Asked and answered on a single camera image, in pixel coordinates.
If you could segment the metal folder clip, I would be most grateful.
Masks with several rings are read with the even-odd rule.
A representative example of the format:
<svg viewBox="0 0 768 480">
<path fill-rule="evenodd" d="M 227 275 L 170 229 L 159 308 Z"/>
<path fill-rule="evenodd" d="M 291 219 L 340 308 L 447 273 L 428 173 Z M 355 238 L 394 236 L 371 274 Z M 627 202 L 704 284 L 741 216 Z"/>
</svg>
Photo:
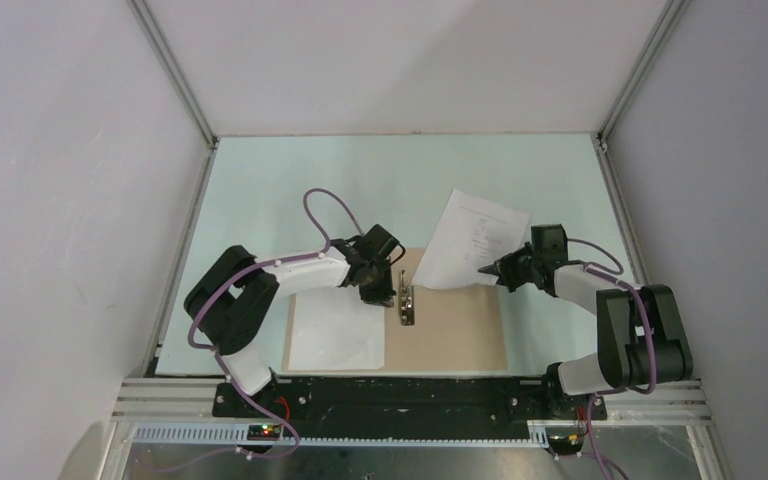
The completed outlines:
<svg viewBox="0 0 768 480">
<path fill-rule="evenodd" d="M 399 272 L 398 283 L 399 320 L 402 326 L 415 325 L 415 290 L 405 270 Z"/>
</svg>

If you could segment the printed white paper sheet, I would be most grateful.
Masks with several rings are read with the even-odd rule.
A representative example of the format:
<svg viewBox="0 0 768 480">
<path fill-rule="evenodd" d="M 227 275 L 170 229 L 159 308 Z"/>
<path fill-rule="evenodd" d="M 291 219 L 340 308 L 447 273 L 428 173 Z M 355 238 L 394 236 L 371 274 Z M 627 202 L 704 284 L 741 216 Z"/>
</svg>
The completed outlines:
<svg viewBox="0 0 768 480">
<path fill-rule="evenodd" d="M 529 222 L 526 212 L 454 189 L 412 283 L 432 290 L 495 285 L 498 277 L 480 270 L 521 247 Z"/>
</svg>

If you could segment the brown cardboard folder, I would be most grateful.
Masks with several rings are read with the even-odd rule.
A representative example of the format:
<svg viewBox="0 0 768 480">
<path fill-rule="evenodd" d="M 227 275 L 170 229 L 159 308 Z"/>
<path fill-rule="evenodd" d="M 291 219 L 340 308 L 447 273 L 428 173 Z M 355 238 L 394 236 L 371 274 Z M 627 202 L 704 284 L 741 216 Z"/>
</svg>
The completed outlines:
<svg viewBox="0 0 768 480">
<path fill-rule="evenodd" d="M 288 374 L 460 376 L 508 369 L 496 288 L 415 289 L 415 325 L 402 326 L 386 309 L 385 365 L 356 372 L 289 372 L 285 369 L 294 295 L 290 300 L 282 370 Z"/>
</svg>

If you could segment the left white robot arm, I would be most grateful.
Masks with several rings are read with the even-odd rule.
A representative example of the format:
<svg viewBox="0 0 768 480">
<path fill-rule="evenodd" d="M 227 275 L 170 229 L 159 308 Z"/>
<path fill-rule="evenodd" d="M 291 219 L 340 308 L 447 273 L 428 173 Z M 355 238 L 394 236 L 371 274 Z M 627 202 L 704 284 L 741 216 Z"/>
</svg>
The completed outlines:
<svg viewBox="0 0 768 480">
<path fill-rule="evenodd" d="M 207 349 L 228 381 L 240 387 L 238 404 L 264 416 L 276 403 L 273 371 L 254 346 L 272 303 L 319 288 L 355 288 L 360 300 L 389 308 L 396 291 L 392 267 L 407 249 L 379 224 L 322 250 L 260 260 L 241 245 L 226 249 L 185 297 L 192 320 L 188 342 Z"/>
</svg>

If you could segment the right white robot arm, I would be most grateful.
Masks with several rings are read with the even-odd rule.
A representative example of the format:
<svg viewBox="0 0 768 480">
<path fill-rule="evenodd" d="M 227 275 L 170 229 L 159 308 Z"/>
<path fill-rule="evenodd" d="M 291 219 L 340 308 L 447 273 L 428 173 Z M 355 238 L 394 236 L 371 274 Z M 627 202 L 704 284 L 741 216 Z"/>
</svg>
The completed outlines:
<svg viewBox="0 0 768 480">
<path fill-rule="evenodd" d="M 621 279 L 620 263 L 575 260 L 569 252 L 574 241 L 560 224 L 534 226 L 522 247 L 479 270 L 509 292 L 531 284 L 595 317 L 595 353 L 546 369 L 545 411 L 566 418 L 580 407 L 582 395 L 649 395 L 660 384 L 690 379 L 694 360 L 673 290 Z"/>
</svg>

